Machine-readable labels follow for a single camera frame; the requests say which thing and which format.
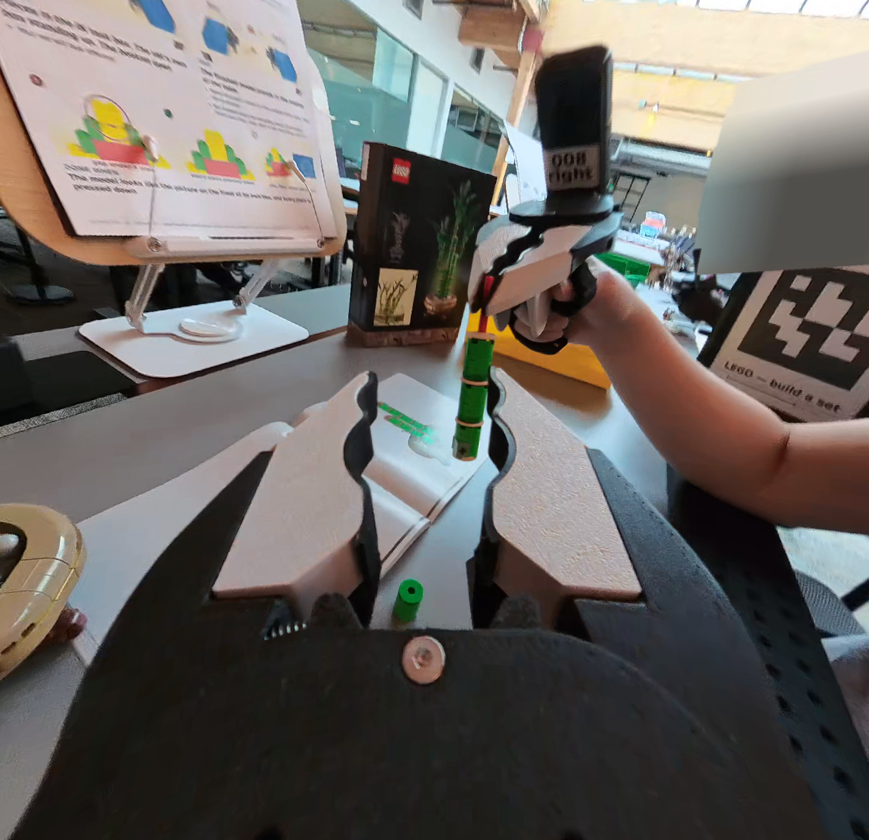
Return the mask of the printed instruction sheet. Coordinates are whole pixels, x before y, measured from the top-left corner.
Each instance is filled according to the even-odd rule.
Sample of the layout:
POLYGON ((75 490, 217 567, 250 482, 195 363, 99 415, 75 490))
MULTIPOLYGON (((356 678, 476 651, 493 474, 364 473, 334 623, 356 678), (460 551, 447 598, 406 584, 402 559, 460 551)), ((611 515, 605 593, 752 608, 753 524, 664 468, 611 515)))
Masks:
POLYGON ((296 0, 1 8, 5 81, 77 237, 334 236, 296 0))

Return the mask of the black white marker sign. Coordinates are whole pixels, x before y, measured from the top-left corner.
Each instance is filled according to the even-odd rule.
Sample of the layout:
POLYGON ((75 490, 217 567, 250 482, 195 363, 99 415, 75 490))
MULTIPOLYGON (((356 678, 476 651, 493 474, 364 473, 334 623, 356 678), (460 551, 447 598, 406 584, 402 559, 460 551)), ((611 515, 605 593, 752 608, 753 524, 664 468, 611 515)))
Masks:
POLYGON ((867 266, 740 274, 698 361, 783 418, 867 418, 867 266))

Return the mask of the black bamboo product box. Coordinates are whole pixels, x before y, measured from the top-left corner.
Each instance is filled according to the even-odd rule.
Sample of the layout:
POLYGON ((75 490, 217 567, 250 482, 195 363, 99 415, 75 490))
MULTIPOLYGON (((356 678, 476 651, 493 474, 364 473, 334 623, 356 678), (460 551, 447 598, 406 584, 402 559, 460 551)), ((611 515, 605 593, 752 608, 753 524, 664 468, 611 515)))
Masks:
POLYGON ((455 341, 495 176, 366 141, 360 180, 349 339, 367 348, 455 341))

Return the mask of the tan brick pot with stalk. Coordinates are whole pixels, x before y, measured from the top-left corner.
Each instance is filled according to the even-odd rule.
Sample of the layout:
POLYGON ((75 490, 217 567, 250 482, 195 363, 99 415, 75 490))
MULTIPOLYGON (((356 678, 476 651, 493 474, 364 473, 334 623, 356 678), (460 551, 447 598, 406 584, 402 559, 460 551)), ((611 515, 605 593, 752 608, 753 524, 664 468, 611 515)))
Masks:
POLYGON ((1 505, 1 678, 34 652, 67 608, 86 549, 78 527, 41 505, 1 505))

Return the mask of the green brick bamboo stalk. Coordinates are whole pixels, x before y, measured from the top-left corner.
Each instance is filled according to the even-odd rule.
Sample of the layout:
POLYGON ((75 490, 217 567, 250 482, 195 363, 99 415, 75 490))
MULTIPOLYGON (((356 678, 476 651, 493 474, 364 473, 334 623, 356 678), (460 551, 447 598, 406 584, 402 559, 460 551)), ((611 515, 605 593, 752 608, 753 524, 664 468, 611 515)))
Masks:
POLYGON ((477 458, 487 408, 495 335, 488 331, 489 315, 482 307, 476 328, 468 332, 462 367, 461 391, 454 424, 452 454, 470 462, 477 458))

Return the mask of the yellow bin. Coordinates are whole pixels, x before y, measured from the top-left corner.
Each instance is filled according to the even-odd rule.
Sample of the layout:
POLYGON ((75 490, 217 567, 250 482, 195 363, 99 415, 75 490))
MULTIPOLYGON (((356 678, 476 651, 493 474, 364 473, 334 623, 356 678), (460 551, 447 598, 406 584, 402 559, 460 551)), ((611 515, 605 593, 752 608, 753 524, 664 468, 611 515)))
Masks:
POLYGON ((510 359, 603 390, 612 386, 599 359, 587 346, 568 345, 555 355, 541 354, 520 343, 508 327, 498 330, 494 319, 487 322, 487 334, 494 337, 494 356, 500 361, 510 359))

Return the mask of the grey desk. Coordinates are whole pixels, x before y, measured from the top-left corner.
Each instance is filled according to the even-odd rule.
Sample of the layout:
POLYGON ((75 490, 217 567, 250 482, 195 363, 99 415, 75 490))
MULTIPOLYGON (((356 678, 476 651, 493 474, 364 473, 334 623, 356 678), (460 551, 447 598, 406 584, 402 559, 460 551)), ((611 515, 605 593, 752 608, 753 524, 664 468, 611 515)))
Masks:
MULTIPOLYGON (((462 343, 365 349, 332 334, 245 364, 2 439, 2 503, 58 509, 74 522, 126 502, 201 465, 266 423, 292 422, 364 370, 403 373, 457 395, 462 343)), ((601 450, 659 512, 668 511, 666 466, 617 394, 497 356, 496 363, 589 447, 601 450)), ((385 622, 383 593, 399 575, 425 587, 423 619, 440 628, 469 625, 460 576, 475 547, 472 526, 489 463, 466 485, 386 578, 374 620, 385 622)), ((15 828, 42 774, 81 680, 70 645, 40 650, 2 681, 2 838, 15 828)))

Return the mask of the person's right forearm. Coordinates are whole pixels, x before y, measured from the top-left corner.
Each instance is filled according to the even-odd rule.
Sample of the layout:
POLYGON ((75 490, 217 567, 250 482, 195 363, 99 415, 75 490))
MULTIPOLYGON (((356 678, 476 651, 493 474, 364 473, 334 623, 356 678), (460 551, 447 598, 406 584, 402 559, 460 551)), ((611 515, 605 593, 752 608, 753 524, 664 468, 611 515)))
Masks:
POLYGON ((658 319, 593 351, 690 483, 776 525, 867 535, 867 419, 786 422, 690 358, 658 319))

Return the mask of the black dotted chair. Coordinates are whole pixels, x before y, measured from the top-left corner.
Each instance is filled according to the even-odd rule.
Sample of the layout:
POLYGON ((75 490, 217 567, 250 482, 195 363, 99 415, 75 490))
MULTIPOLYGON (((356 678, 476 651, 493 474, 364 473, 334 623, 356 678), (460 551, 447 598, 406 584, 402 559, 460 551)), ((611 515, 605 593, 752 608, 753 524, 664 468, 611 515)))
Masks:
POLYGON ((792 567, 775 526, 672 467, 667 486, 671 525, 722 587, 766 666, 778 724, 827 837, 866 839, 867 756, 823 645, 863 628, 833 591, 792 567))

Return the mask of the person's right hand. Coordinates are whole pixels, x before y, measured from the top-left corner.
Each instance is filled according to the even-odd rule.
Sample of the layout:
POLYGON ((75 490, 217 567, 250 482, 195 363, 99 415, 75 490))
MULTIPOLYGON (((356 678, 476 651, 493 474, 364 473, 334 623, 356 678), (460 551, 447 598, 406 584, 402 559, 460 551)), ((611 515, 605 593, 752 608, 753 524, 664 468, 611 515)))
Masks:
POLYGON ((554 312, 556 302, 573 299, 570 282, 551 289, 550 312, 538 340, 552 343, 565 338, 570 344, 598 350, 628 340, 647 321, 656 321, 654 313, 618 273, 592 257, 586 262, 594 277, 595 293, 591 301, 570 317, 554 312))

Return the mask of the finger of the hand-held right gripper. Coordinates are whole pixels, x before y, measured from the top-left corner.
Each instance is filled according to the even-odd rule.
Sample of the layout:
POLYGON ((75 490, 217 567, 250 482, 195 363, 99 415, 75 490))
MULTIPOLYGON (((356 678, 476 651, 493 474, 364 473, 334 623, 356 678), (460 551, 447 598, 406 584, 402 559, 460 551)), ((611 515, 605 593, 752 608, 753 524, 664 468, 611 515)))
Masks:
POLYGON ((468 297, 483 298, 485 278, 493 279, 488 291, 488 295, 493 297, 506 271, 516 266, 525 250, 537 245, 538 233, 531 227, 514 223, 509 218, 494 218, 486 223, 476 237, 468 297))
POLYGON ((485 314, 494 317, 513 310, 567 279, 573 266, 573 248, 586 235, 586 232, 545 232, 539 245, 525 249, 503 271, 493 272, 485 314))

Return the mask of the white instruction booklet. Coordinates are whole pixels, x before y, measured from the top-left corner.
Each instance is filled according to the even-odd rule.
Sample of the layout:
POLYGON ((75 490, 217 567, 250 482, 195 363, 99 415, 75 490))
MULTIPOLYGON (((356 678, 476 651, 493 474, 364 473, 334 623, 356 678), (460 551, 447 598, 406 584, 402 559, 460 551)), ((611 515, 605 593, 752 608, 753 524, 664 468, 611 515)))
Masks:
MULTIPOLYGON (((372 491, 382 574, 388 573, 481 467, 453 457, 458 404, 415 378, 378 383, 371 426, 374 455, 364 477, 372 491)), ((87 559, 76 595, 131 591, 175 537, 257 454, 294 430, 271 422, 228 448, 79 524, 87 559)))

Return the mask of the small green round brick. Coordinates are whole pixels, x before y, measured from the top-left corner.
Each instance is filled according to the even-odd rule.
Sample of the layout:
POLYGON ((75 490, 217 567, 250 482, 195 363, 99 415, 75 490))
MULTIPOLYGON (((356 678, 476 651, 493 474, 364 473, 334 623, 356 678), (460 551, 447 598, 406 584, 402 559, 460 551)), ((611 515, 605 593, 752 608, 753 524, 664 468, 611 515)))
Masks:
POLYGON ((401 581, 393 606, 393 619, 399 625, 410 625, 420 612, 424 598, 424 587, 415 578, 401 581))

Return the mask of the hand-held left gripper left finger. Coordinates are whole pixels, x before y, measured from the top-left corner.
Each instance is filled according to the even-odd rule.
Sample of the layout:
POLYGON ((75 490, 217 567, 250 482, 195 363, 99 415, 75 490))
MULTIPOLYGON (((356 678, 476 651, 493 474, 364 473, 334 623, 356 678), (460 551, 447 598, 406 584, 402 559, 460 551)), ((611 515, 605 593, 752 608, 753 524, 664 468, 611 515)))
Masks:
POLYGON ((379 587, 372 493, 377 378, 364 371, 273 450, 212 587, 218 598, 278 596, 303 617, 344 595, 368 624, 379 587))

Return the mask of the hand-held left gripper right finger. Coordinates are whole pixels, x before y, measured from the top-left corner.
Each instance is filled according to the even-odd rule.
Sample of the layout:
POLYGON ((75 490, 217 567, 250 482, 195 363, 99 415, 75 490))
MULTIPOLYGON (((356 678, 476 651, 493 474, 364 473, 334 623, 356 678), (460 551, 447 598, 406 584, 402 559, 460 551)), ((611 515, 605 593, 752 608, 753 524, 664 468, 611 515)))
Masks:
POLYGON ((642 587, 588 447, 505 370, 487 388, 495 474, 469 563, 474 626, 507 598, 530 597, 544 626, 573 601, 633 605, 642 587))

